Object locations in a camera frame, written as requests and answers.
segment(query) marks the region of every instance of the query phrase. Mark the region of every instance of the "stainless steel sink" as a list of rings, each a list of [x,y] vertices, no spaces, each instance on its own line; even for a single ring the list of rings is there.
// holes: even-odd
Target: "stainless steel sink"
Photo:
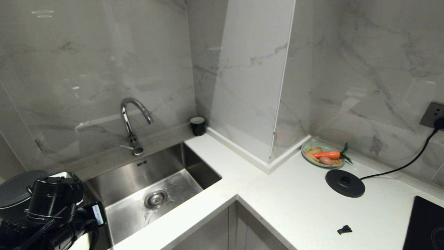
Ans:
[[[96,249],[112,247],[220,179],[182,143],[86,181],[85,198],[101,200],[108,219]]]

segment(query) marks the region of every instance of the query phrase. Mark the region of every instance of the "black stovetop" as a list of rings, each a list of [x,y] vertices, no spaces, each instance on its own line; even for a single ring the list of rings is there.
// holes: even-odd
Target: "black stovetop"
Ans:
[[[415,197],[403,250],[444,250],[444,208]]]

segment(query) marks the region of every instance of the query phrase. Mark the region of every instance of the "electrical outlet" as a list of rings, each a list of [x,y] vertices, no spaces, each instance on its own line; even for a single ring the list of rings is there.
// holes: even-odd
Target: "electrical outlet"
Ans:
[[[419,124],[433,129],[433,123],[440,117],[444,117],[444,105],[436,102],[431,102]]]

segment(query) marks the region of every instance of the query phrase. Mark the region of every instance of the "egg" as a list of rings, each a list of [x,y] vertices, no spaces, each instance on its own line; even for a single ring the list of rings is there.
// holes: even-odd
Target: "egg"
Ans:
[[[322,163],[322,164],[324,164],[324,165],[329,165],[329,166],[333,165],[333,161],[332,161],[332,159],[330,159],[330,158],[328,158],[328,157],[326,157],[326,156],[322,156],[322,157],[320,157],[320,158],[319,158],[319,162]]]

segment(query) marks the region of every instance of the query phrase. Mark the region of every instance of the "small black clip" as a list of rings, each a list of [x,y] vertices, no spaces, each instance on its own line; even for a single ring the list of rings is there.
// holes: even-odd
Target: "small black clip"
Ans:
[[[341,229],[339,229],[337,232],[339,234],[343,234],[343,233],[351,233],[353,231],[352,231],[352,229],[348,225],[345,225]]]

